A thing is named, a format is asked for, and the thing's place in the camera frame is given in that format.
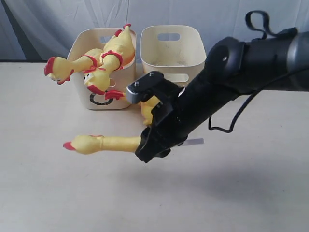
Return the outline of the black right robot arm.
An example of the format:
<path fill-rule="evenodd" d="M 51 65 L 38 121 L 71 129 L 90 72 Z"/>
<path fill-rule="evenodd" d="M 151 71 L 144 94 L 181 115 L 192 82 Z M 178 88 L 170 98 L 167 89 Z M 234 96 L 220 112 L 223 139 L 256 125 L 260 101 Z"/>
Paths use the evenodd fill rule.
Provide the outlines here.
<path fill-rule="evenodd" d="M 143 162 L 163 158 L 239 96 L 246 95 L 250 102 L 262 90 L 307 92 L 309 34 L 290 28 L 249 43 L 226 37 L 211 49 L 203 70 L 186 87 L 153 71 L 133 88 L 140 102 L 159 98 L 135 154 Z"/>

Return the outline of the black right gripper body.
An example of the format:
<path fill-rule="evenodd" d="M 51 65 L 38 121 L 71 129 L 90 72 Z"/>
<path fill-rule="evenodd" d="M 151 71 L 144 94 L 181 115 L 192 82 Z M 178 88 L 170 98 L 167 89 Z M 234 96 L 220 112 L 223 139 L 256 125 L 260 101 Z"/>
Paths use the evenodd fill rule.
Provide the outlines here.
<path fill-rule="evenodd" d="M 154 89 L 160 102 L 151 111 L 151 125 L 140 135 L 136 156 L 148 163 L 154 157 L 163 158 L 171 148 L 181 145 L 188 135 L 210 117 L 208 102 L 210 84 L 194 79 L 181 88 L 166 79 Z"/>

